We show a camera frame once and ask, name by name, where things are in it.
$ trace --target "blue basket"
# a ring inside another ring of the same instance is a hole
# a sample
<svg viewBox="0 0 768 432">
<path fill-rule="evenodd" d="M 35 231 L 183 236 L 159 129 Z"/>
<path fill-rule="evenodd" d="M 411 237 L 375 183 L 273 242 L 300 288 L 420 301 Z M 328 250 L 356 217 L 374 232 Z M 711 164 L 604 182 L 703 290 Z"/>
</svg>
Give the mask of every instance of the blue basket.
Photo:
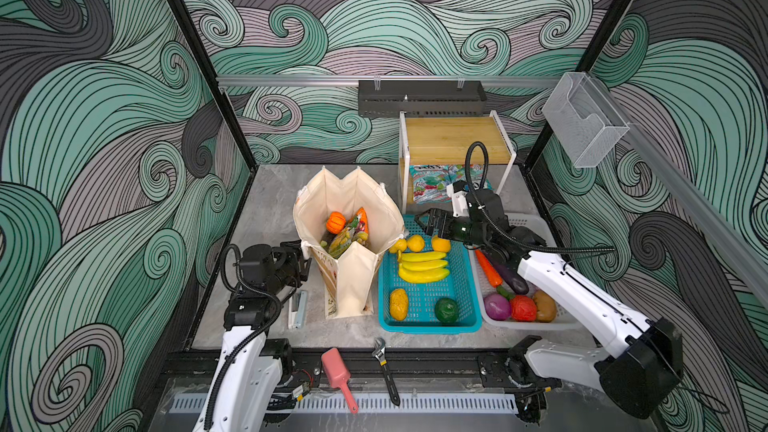
<svg viewBox="0 0 768 432">
<path fill-rule="evenodd" d="M 432 250 L 432 238 L 423 235 L 414 222 L 413 216 L 403 216 L 410 235 L 424 237 L 423 252 Z M 460 242 L 451 242 L 451 251 L 446 256 L 450 275 L 431 284 L 410 284 L 397 274 L 397 255 L 387 253 L 379 268 L 379 323 L 385 331 L 405 334 L 461 334 L 480 329 L 482 319 L 480 306 L 472 279 L 472 266 L 467 250 Z M 408 316 L 396 321 L 389 314 L 389 295 L 393 290 L 403 288 L 408 294 Z M 435 303 L 449 297 L 458 304 L 458 320 L 443 324 L 435 317 Z"/>
</svg>

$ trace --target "snack package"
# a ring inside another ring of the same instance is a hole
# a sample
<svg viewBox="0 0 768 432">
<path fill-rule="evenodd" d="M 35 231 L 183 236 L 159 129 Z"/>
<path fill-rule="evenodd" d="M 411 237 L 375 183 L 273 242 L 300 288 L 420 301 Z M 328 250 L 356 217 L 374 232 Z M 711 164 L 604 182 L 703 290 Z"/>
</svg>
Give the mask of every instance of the snack package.
<svg viewBox="0 0 768 432">
<path fill-rule="evenodd" d="M 480 179 L 482 178 L 482 166 L 472 164 L 470 167 L 472 168 L 472 181 L 475 183 L 475 188 L 482 188 L 480 187 Z M 451 176 L 453 177 L 454 182 L 457 180 L 466 180 L 467 177 L 464 173 L 464 166 L 451 166 Z M 493 190 L 491 187 L 491 182 L 487 178 L 485 179 L 485 188 Z"/>
<path fill-rule="evenodd" d="M 368 216 L 366 210 L 360 207 L 350 221 L 344 226 L 328 246 L 328 253 L 333 258 L 341 257 L 353 242 L 365 245 L 368 241 Z"/>
<path fill-rule="evenodd" d="M 446 187 L 453 182 L 452 166 L 411 166 L 413 201 L 450 202 Z"/>
</svg>

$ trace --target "orange pumpkin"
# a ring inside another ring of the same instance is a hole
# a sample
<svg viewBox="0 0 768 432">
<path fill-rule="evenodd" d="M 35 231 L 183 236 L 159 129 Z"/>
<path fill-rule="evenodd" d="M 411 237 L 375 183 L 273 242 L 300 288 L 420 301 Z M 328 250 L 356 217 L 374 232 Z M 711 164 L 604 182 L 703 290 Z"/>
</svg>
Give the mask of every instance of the orange pumpkin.
<svg viewBox="0 0 768 432">
<path fill-rule="evenodd" d="M 342 216 L 340 212 L 332 212 L 331 216 L 328 217 L 328 222 L 326 222 L 326 229 L 328 229 L 328 232 L 331 234 L 338 234 L 345 225 L 346 219 L 344 216 Z"/>
</svg>

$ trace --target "wave pattern wallpaper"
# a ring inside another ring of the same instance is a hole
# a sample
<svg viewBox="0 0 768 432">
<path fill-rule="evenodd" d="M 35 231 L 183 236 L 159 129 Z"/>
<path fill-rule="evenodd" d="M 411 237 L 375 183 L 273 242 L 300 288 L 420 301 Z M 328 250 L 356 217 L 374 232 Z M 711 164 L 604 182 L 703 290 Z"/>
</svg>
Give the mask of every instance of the wave pattern wallpaper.
<svg viewBox="0 0 768 432">
<path fill-rule="evenodd" d="M 634 0 L 594 69 L 667 157 L 768 263 L 768 0 Z M 762 432 L 768 424 L 768 312 L 635 150 L 575 169 L 552 139 L 534 177 L 570 244 L 618 256 L 577 267 L 684 334 L 684 385 L 671 430 Z"/>
<path fill-rule="evenodd" d="M 219 74 L 559 76 L 610 0 L 185 0 Z M 487 90 L 524 158 L 549 91 Z M 354 88 L 236 87 L 258 162 L 395 162 L 396 120 Z"/>
<path fill-rule="evenodd" d="M 2 428 L 136 430 L 244 160 L 165 0 L 0 0 L 0 124 Z"/>
</svg>

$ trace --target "onion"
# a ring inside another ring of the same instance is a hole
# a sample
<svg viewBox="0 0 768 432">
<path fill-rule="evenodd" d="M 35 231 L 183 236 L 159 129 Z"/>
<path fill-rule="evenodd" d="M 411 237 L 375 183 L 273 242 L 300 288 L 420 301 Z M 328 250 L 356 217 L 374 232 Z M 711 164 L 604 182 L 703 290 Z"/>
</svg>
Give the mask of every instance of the onion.
<svg viewBox="0 0 768 432">
<path fill-rule="evenodd" d="M 512 306 L 501 294 L 490 294 L 483 302 L 485 313 L 495 321 L 505 321 L 512 315 Z"/>
</svg>

